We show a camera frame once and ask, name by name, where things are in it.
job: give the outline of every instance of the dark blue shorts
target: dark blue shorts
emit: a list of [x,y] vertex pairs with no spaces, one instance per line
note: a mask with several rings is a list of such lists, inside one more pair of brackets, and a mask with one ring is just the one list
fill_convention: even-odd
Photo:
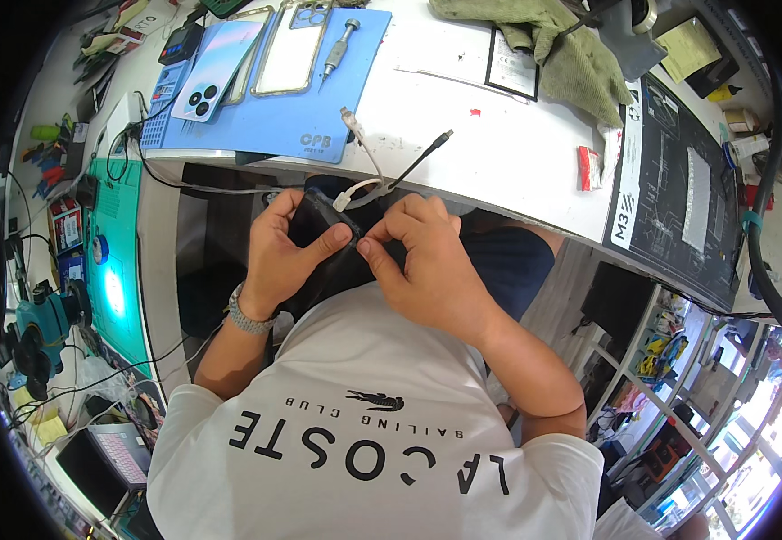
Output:
[[519,322],[556,262],[550,246],[521,227],[472,233],[461,241],[487,291]]

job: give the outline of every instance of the man's left hand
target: man's left hand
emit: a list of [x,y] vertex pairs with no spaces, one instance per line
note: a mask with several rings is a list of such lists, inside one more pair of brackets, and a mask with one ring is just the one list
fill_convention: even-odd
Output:
[[352,239],[352,230],[337,223],[307,247],[297,247],[288,237],[289,222],[302,199],[302,191],[286,189],[253,222],[246,281],[238,299],[241,312],[250,319],[271,318],[277,305],[298,292],[321,261]]

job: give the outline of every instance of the plastic bag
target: plastic bag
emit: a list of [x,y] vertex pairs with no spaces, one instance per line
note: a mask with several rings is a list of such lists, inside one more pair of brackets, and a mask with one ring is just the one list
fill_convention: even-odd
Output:
[[[101,381],[106,377],[110,377],[117,371],[99,356],[89,356],[85,358],[78,366],[78,369],[77,384],[79,388],[83,388],[89,384]],[[126,372],[118,373],[110,379],[99,384],[94,384],[94,386],[91,386],[85,392],[100,396],[111,402],[123,401],[124,403],[127,403],[137,397],[136,391],[130,388],[130,383],[127,382]]]

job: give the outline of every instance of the lacoste logo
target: lacoste logo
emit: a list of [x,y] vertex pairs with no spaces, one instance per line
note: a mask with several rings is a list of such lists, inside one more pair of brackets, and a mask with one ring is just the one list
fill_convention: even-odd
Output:
[[367,394],[365,392],[358,392],[350,390],[353,396],[346,396],[349,399],[357,399],[359,401],[367,401],[373,405],[379,405],[378,407],[370,407],[367,410],[385,410],[388,412],[394,412],[403,408],[406,403],[403,402],[403,398],[388,397],[385,394]]

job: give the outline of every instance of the man's right hand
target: man's right hand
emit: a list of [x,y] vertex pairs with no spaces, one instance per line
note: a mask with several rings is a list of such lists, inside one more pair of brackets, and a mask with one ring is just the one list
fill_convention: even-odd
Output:
[[[358,243],[385,300],[408,320],[445,330],[478,347],[491,321],[506,314],[484,287],[460,242],[460,218],[438,197],[410,194],[385,213]],[[407,249],[405,273],[382,246]]]

